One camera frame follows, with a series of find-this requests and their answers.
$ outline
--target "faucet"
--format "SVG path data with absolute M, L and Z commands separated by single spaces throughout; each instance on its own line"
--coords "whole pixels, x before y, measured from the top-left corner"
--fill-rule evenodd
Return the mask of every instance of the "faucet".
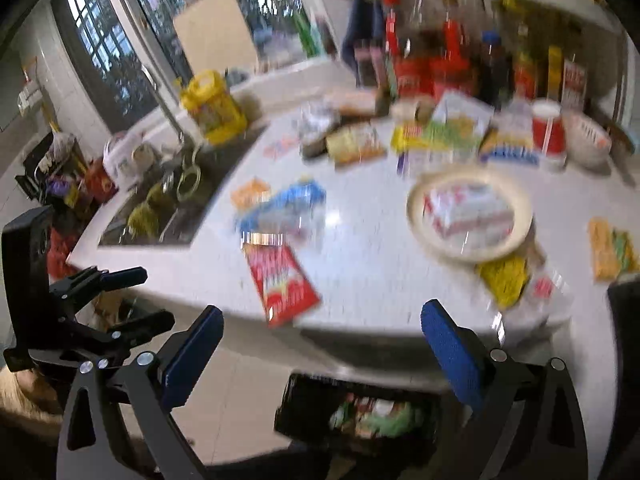
M 145 65 L 142 65 L 141 70 L 146 77 L 149 89 L 151 90 L 151 93 L 153 94 L 156 101 L 158 102 L 158 105 L 162 110 L 162 113 L 166 117 L 166 120 L 169 121 L 169 124 L 171 124 L 176 135 L 178 136 L 178 142 L 180 142 L 180 150 L 178 151 L 179 152 L 183 152 L 185 150 L 193 151 L 196 147 L 195 142 L 193 141 L 191 136 L 185 133 L 185 131 L 182 129 L 182 127 L 178 123 L 178 120 L 172 114 L 167 103 L 160 95 L 158 82 L 156 81 L 156 78 L 151 73 L 151 70 L 149 70 L 148 67 L 146 67 Z

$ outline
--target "paper plate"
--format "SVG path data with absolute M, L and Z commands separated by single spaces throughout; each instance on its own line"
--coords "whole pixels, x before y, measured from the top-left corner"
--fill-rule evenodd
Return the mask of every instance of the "paper plate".
M 510 204 L 513 229 L 506 238 L 490 247 L 461 252 L 459 247 L 452 246 L 441 237 L 431 222 L 423 217 L 424 195 L 432 189 L 453 184 L 485 184 Z M 473 264 L 497 260 L 512 253 L 527 237 L 533 220 L 529 198 L 516 183 L 497 171 L 475 165 L 452 166 L 439 173 L 423 175 L 409 193 L 406 214 L 412 232 L 425 249 L 435 250 L 452 260 Z

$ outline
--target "dark bottle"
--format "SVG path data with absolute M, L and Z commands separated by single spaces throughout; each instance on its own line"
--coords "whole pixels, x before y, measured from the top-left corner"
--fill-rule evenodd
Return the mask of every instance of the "dark bottle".
M 497 110 L 510 97 L 510 67 L 497 32 L 482 33 L 480 50 L 480 99 Z

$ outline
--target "yellow container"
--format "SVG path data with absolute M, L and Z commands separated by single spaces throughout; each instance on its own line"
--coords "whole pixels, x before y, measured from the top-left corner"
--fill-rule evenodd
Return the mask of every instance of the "yellow container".
M 180 101 L 211 144 L 226 142 L 246 129 L 246 116 L 214 70 L 194 76 L 180 92 Z

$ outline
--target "kitchen sink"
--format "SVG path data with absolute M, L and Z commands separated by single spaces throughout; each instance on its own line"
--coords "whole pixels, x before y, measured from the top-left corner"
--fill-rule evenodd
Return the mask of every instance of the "kitchen sink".
M 182 151 L 171 160 L 156 164 L 144 179 L 133 188 L 131 196 L 111 219 L 102 233 L 99 246 L 184 246 L 190 245 L 196 232 L 226 178 L 244 157 L 267 126 L 251 128 L 245 133 L 220 144 L 204 144 L 196 153 L 195 163 L 200 168 L 200 183 L 192 197 L 177 199 L 177 186 L 183 173 L 188 171 L 193 152 Z M 149 191 L 163 186 L 170 200 L 163 207 L 152 204 L 158 218 L 153 234 L 136 233 L 127 225 L 133 210 L 147 201 Z

